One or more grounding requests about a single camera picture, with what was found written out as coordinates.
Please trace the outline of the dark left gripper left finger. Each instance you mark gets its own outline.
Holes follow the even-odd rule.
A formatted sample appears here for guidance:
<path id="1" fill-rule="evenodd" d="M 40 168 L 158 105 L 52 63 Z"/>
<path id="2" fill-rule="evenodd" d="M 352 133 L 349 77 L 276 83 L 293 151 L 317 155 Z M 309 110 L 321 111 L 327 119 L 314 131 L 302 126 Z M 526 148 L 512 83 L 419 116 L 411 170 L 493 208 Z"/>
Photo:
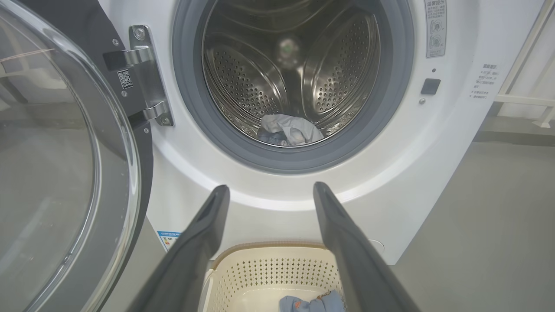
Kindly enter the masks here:
<path id="1" fill-rule="evenodd" d="M 208 261 L 220 248 L 229 203 L 228 186 L 212 190 L 140 289 L 129 312 L 198 311 Z"/>

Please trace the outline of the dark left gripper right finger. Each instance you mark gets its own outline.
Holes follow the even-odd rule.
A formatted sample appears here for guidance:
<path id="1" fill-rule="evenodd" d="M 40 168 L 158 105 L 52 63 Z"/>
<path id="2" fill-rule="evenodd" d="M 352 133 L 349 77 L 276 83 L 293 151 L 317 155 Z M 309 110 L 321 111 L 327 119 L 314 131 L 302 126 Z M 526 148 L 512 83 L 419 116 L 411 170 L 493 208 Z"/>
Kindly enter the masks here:
<path id="1" fill-rule="evenodd" d="M 418 312 L 390 267 L 324 182 L 313 186 L 321 237 L 335 256 L 349 312 Z"/>

